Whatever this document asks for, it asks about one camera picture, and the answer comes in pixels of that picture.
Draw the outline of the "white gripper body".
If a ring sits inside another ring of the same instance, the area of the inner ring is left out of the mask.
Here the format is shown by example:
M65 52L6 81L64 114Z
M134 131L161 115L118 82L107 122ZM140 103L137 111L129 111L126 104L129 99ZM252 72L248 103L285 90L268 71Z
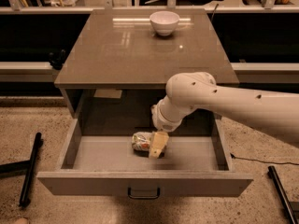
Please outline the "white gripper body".
M158 131L171 133L182 122L179 110L170 102L169 98L163 98L150 110L153 125Z

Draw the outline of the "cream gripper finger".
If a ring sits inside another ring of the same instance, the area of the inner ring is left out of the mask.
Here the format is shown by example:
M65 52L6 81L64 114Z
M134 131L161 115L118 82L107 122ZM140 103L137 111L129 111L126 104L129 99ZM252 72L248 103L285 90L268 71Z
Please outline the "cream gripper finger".
M150 139L149 157L158 159L164 151L169 135L166 132L153 132Z

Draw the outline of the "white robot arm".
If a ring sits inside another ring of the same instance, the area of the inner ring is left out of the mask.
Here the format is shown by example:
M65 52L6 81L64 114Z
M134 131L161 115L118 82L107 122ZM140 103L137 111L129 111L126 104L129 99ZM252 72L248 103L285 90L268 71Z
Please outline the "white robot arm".
M166 96L151 108L159 131L173 132L185 117L205 109L293 146L299 145L299 95L223 87L206 72L170 77Z

